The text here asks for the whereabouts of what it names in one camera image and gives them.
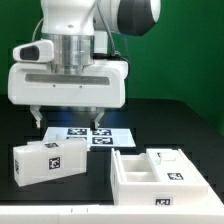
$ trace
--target black square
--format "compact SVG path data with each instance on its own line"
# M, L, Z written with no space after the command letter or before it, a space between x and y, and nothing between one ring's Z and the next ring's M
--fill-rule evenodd
M59 169L61 167L61 158L55 157L49 159L49 170Z
M100 136L111 136L111 130L110 129L98 129L95 131L92 131L93 135L100 135Z
M69 128L68 135L87 135L86 128Z
M167 173L170 180L183 180L183 176L180 173Z
M59 147L56 143L48 143L48 144L45 144L45 146L47 148L56 148L56 147Z
M93 137L92 144L94 145L113 145L113 139L110 137Z
M157 205L157 206L170 206L170 205L172 205L172 199L171 198L157 198L155 200L155 205Z

